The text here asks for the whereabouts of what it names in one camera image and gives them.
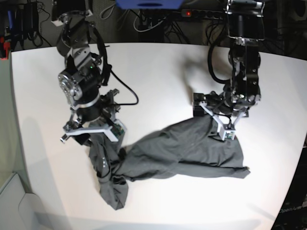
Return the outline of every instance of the white tabletop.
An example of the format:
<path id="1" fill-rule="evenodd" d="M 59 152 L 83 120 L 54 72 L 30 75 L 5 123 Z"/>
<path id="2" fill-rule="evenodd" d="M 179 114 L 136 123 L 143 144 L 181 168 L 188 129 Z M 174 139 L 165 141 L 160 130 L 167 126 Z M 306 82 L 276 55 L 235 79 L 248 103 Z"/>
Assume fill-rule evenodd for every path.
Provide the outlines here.
<path id="1" fill-rule="evenodd" d="M 222 92 L 207 71 L 208 47 L 110 44 L 109 63 L 139 96 L 122 107 L 124 145 L 192 117 L 191 94 Z M 230 76 L 228 49 L 217 48 L 214 68 Z M 26 165 L 33 191 L 55 229 L 269 230 L 294 175 L 307 132 L 307 63 L 261 54 L 262 101 L 237 125 L 246 179 L 177 175 L 129 182 L 126 206 L 114 211 L 99 194 L 88 149 L 59 138 L 70 116 L 58 84 L 64 59 L 56 48 L 12 54 L 14 90 Z M 134 102 L 113 77 L 101 93 L 117 88 L 118 103 Z"/>

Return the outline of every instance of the gray fabric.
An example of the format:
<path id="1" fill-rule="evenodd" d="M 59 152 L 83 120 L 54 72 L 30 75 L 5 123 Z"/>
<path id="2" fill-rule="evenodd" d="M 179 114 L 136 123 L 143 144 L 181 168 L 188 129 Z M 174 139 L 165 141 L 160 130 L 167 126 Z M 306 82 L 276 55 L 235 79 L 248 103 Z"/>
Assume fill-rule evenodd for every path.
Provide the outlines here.
<path id="1" fill-rule="evenodd" d="M 165 179 L 176 174 L 245 178 L 249 171 L 243 167 L 238 140 L 221 141 L 216 130 L 210 116 L 192 118 L 144 137 L 126 155 L 120 151 L 123 136 L 119 143 L 111 143 L 104 135 L 93 134 L 90 158 L 101 196 L 119 209 L 127 198 L 126 180 Z"/>

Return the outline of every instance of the black cable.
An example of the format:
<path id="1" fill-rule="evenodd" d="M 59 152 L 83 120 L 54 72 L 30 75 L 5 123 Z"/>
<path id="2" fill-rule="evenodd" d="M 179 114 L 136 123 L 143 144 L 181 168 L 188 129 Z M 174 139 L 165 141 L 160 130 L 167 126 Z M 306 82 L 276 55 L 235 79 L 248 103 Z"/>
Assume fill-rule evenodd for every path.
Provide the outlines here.
<path id="1" fill-rule="evenodd" d="M 227 100 L 227 98 L 223 99 L 219 104 L 217 104 L 216 107 L 214 107 L 214 108 L 212 109 L 212 111 L 214 111 L 214 110 L 218 109 L 219 107 L 221 107 L 221 106 L 225 103 L 226 100 Z"/>
<path id="2" fill-rule="evenodd" d="M 43 8 L 41 8 L 41 10 L 44 11 L 45 13 L 47 13 L 48 17 L 45 20 L 41 21 L 41 23 L 39 24 L 39 32 L 40 32 L 40 34 L 42 34 L 42 32 L 43 32 L 43 23 L 48 21 L 49 18 L 51 17 L 50 13 L 48 13 L 46 10 L 44 10 Z"/>
<path id="3" fill-rule="evenodd" d="M 132 12 L 133 14 L 135 14 L 142 22 L 144 22 L 143 18 L 141 18 L 140 15 L 138 15 L 135 11 L 133 10 L 129 10 L 130 12 Z"/>
<path id="4" fill-rule="evenodd" d="M 98 30 L 96 28 L 93 29 L 93 33 L 97 38 L 97 47 L 99 50 L 99 54 L 103 57 L 104 60 L 104 66 L 101 72 L 101 81 L 103 86 L 107 86 L 107 83 L 110 79 L 110 72 L 112 69 L 112 66 L 108 64 L 107 62 L 107 52 L 106 52 L 106 45 L 105 42 L 102 38 L 102 36 L 100 35 L 100 33 L 98 32 Z"/>
<path id="5" fill-rule="evenodd" d="M 234 43 L 231 43 L 230 46 L 230 60 L 231 60 L 231 66 L 232 66 L 232 82 L 236 81 L 236 67 L 234 62 Z"/>
<path id="6" fill-rule="evenodd" d="M 181 40 L 181 38 L 180 38 L 180 36 L 179 36 L 179 34 L 178 34 L 178 32 L 176 32 L 176 30 L 175 30 L 175 28 L 174 28 L 174 23 L 172 23 L 172 29 L 171 29 L 171 31 L 169 31 L 168 33 L 169 33 L 169 34 L 170 34 L 170 33 L 175 33 L 175 34 L 177 35 L 177 37 L 178 37 L 180 43 L 183 44 L 183 43 L 182 43 L 182 40 Z"/>
<path id="7" fill-rule="evenodd" d="M 211 39 L 212 33 L 219 25 L 220 25 L 220 19 L 217 21 L 217 24 L 215 26 L 212 26 L 211 32 L 209 34 L 209 40 L 207 41 L 207 45 L 208 45 L 208 42 L 211 44 L 210 39 Z"/>
<path id="8" fill-rule="evenodd" d="M 137 105 L 139 103 L 139 97 L 135 93 L 135 91 L 132 90 L 128 85 L 126 85 L 119 77 L 113 72 L 113 70 L 110 70 L 112 75 L 115 77 L 116 80 L 118 80 L 123 86 L 125 86 L 136 98 L 136 103 L 122 103 L 122 104 L 111 104 L 112 106 L 114 105 Z"/>
<path id="9" fill-rule="evenodd" d="M 52 45 L 50 44 L 50 42 L 47 41 L 39 32 L 38 32 L 38 36 L 39 36 L 42 40 L 44 40 L 50 47 L 52 47 Z"/>
<path id="10" fill-rule="evenodd" d="M 263 46 L 271 53 L 271 54 L 275 54 L 275 52 L 273 52 L 272 50 L 270 50 L 270 48 L 268 48 L 265 43 L 263 41 L 261 41 Z"/>
<path id="11" fill-rule="evenodd" d="M 212 20 L 212 22 L 206 27 L 205 33 L 206 33 L 206 37 L 207 37 L 207 43 L 206 43 L 207 46 L 209 45 L 209 43 L 210 43 L 210 45 L 211 45 L 210 36 L 208 35 L 208 30 L 209 30 L 209 28 L 211 28 L 211 27 L 213 27 L 213 26 L 215 26 L 215 25 L 218 25 L 218 24 L 215 23 L 215 22 Z"/>
<path id="12" fill-rule="evenodd" d="M 171 39 L 169 39 L 169 37 L 166 34 L 164 34 L 164 36 L 168 39 L 169 43 L 172 43 Z"/>
<path id="13" fill-rule="evenodd" d="M 177 22 L 175 22 L 174 27 L 180 32 L 181 36 L 186 41 L 186 43 L 191 44 L 190 39 L 183 33 L 182 29 L 180 28 Z"/>
<path id="14" fill-rule="evenodd" d="M 282 51 L 282 53 L 284 54 L 285 53 L 285 51 L 282 49 L 282 48 L 280 48 L 277 44 L 275 44 L 273 41 L 271 41 L 271 40 L 264 40 L 264 41 L 262 41 L 263 43 L 264 42 L 270 42 L 274 47 L 276 47 L 277 49 L 279 49 L 280 51 Z"/>
<path id="15" fill-rule="evenodd" d="M 213 66 L 212 66 L 212 54 L 214 51 L 214 48 L 221 42 L 224 40 L 225 37 L 225 33 L 224 33 L 224 29 L 225 29 L 225 25 L 221 31 L 221 33 L 219 34 L 219 36 L 217 37 L 217 39 L 212 43 L 212 45 L 209 48 L 209 52 L 208 52 L 208 69 L 209 69 L 209 73 L 211 75 L 211 77 L 213 78 L 213 80 L 215 80 L 217 83 L 220 84 L 230 84 L 230 79 L 229 80 L 221 80 L 219 78 L 216 77 L 216 75 L 214 74 L 214 70 L 213 70 Z"/>
<path id="16" fill-rule="evenodd" d="M 42 1 L 36 1 L 36 3 L 37 3 L 37 12 L 41 13 L 42 10 L 45 9 L 45 4 Z"/>
<path id="17" fill-rule="evenodd" d="M 224 115 L 224 114 L 216 114 L 216 113 L 214 113 L 214 115 L 227 117 L 229 119 L 229 123 L 231 124 L 231 117 L 230 116 Z"/>
<path id="18" fill-rule="evenodd" d="M 35 38 L 34 38 L 34 37 L 31 37 L 31 39 L 29 39 L 30 41 L 32 41 L 32 44 L 33 44 L 36 48 L 41 47 L 41 46 L 43 45 L 43 43 L 44 43 L 43 38 L 42 38 L 41 36 L 39 36 L 39 35 L 38 35 L 38 37 L 40 38 L 40 42 L 39 42 L 38 45 L 35 43 Z"/>
<path id="19" fill-rule="evenodd" d="M 94 35 L 97 38 L 97 46 L 98 46 L 99 53 L 102 55 L 103 61 L 104 61 L 104 66 L 103 66 L 103 70 L 102 70 L 102 73 L 101 73 L 102 79 L 104 80 L 102 85 L 107 85 L 107 82 L 108 82 L 109 77 L 110 77 L 110 73 L 112 73 L 112 75 L 115 77 L 115 79 L 118 80 L 123 86 L 125 86 L 136 98 L 136 103 L 111 104 L 111 106 L 136 105 L 136 104 L 138 104 L 139 103 L 138 95 L 128 85 L 126 85 L 121 79 L 119 79 L 119 77 L 113 72 L 112 66 L 108 64 L 106 45 L 103 41 L 102 36 L 100 35 L 100 33 L 98 32 L 98 30 L 96 28 L 93 29 L 93 32 L 94 32 Z"/>

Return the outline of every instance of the electronic equipment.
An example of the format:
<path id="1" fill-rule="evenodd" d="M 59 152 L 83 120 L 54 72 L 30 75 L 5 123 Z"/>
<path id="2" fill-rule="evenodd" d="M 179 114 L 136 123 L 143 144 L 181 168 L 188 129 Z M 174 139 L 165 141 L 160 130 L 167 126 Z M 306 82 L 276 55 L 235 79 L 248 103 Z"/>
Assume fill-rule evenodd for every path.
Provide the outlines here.
<path id="1" fill-rule="evenodd" d="M 117 0 L 123 8 L 135 8 L 141 1 Z M 194 94 L 194 115 L 208 113 L 220 125 L 222 140 L 234 139 L 235 125 L 242 117 L 248 116 L 248 111 L 261 99 L 258 68 L 260 55 L 258 42 L 264 40 L 263 9 L 266 0 L 228 0 L 226 6 L 226 31 L 210 47 L 208 54 L 209 72 L 218 83 L 224 84 L 221 94 Z M 155 0 L 146 1 L 155 5 Z M 65 57 L 66 69 L 59 74 L 59 84 L 71 106 L 71 118 L 64 126 L 65 142 L 73 136 L 80 144 L 90 144 L 90 133 L 105 133 L 111 141 L 117 141 L 124 133 L 125 127 L 115 117 L 120 105 L 114 103 L 117 90 L 101 96 L 99 88 L 107 85 L 110 73 L 114 76 L 111 65 L 107 62 L 105 44 L 94 23 L 87 22 L 86 17 L 92 15 L 84 0 L 54 0 L 52 18 L 55 25 L 64 25 L 58 40 L 59 53 Z M 72 26 L 72 20 L 78 22 Z M 233 74 L 229 80 L 218 79 L 213 71 L 211 57 L 213 49 L 219 44 L 223 35 L 231 39 L 229 61 L 233 66 Z M 89 42 L 97 39 L 99 54 L 93 54 Z M 103 62 L 103 69 L 98 66 Z M 227 116 L 229 124 L 225 125 L 219 116 Z M 85 123 L 101 121 L 99 127 L 84 128 Z"/>
<path id="2" fill-rule="evenodd" d="M 85 20 L 92 15 L 82 0 L 55 0 L 53 23 L 63 25 L 57 42 L 58 52 L 65 57 L 65 70 L 58 76 L 71 117 L 63 127 L 65 142 L 73 137 L 81 145 L 91 145 L 91 133 L 104 133 L 111 142 L 117 142 L 125 132 L 124 125 L 116 119 L 120 105 L 114 102 L 118 90 L 100 95 L 99 88 L 107 86 L 112 66 L 108 64 L 105 43 L 93 22 Z M 95 38 L 99 54 L 91 52 L 89 43 Z"/>
<path id="3" fill-rule="evenodd" d="M 242 117 L 248 117 L 249 109 L 261 100 L 258 43 L 265 38 L 264 7 L 265 0 L 228 0 L 225 11 L 227 31 L 220 34 L 208 53 L 209 72 L 216 82 L 225 85 L 224 91 L 219 95 L 216 92 L 194 94 L 194 115 L 210 114 L 220 126 L 219 135 L 222 140 L 235 138 L 235 125 Z M 212 66 L 213 49 L 224 35 L 231 39 L 228 59 L 233 71 L 229 80 L 218 79 Z M 220 115 L 229 118 L 228 125 L 218 118 Z M 234 123 L 231 121 L 232 116 L 236 117 Z"/>

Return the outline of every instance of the cloth fold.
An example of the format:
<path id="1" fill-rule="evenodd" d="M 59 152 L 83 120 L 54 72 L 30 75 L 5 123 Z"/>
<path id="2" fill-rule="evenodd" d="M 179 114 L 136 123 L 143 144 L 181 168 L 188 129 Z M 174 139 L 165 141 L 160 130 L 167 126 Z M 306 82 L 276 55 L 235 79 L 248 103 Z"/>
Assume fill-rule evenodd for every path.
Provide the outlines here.
<path id="1" fill-rule="evenodd" d="M 243 153 L 237 139 L 221 141 L 210 116 L 195 117 L 142 138 L 127 153 L 119 142 L 91 134 L 92 161 L 102 198 L 115 210 L 125 206 L 126 180 L 166 179 L 176 174 L 214 178 L 245 178 Z"/>

